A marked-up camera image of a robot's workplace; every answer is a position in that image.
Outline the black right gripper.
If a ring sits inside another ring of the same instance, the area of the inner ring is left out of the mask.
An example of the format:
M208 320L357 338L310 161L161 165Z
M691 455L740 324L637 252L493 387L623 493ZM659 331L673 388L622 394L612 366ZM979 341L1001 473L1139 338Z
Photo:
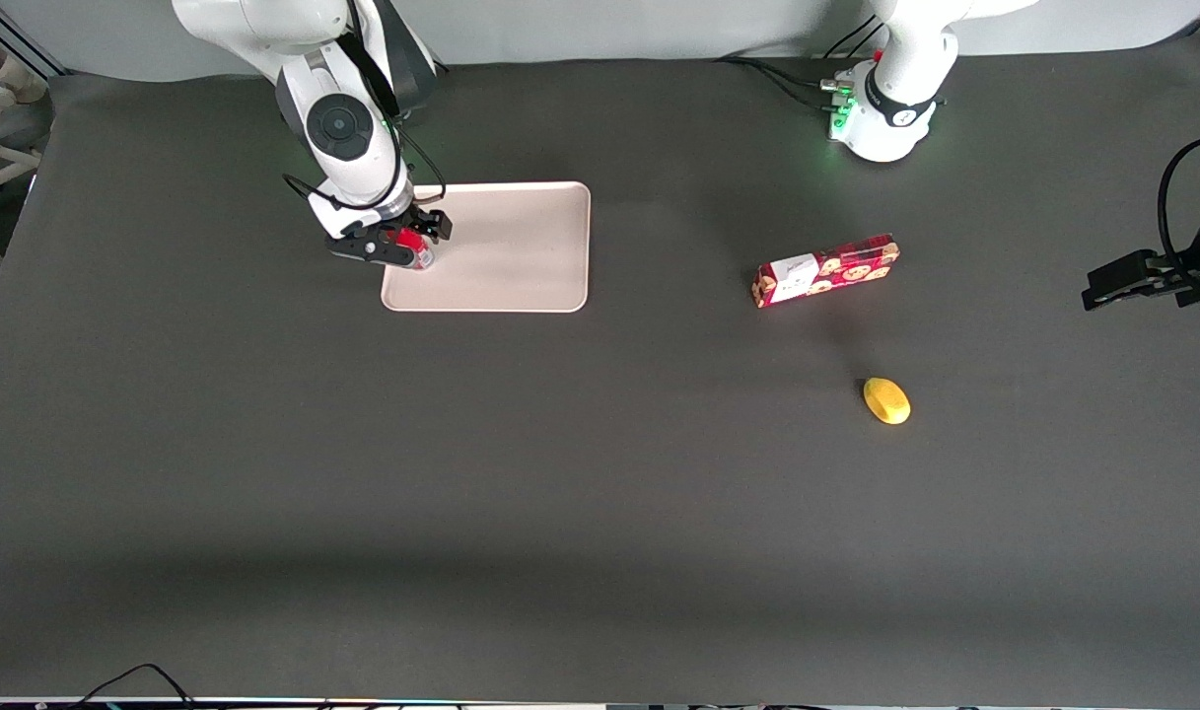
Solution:
M338 237L328 235L324 241L334 255L418 270L433 264L433 247L450 240L452 230L452 221L445 211L425 211L413 205L404 213L373 225L347 225Z

